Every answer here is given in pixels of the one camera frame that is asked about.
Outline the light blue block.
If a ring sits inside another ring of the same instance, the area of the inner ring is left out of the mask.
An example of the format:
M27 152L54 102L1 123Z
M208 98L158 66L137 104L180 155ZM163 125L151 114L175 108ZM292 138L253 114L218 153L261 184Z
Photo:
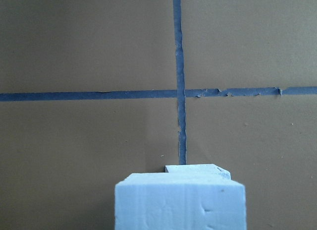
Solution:
M116 230L245 230L244 185L216 175L133 173L115 186Z

